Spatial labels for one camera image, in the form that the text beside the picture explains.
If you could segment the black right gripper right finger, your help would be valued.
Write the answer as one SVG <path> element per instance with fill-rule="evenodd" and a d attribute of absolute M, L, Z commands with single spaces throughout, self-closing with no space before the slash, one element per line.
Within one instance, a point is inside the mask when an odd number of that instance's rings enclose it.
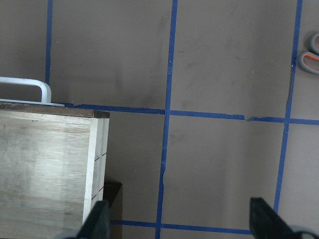
<path fill-rule="evenodd" d="M 287 239 L 294 234 L 263 198 L 250 199 L 249 228 L 255 239 Z"/>

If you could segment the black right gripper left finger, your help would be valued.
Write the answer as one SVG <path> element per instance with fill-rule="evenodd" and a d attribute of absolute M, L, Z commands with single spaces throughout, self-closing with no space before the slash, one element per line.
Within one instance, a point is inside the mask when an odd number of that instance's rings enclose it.
<path fill-rule="evenodd" d="M 97 201 L 85 223 L 76 235 L 77 239 L 109 239 L 110 210 L 107 200 Z"/>

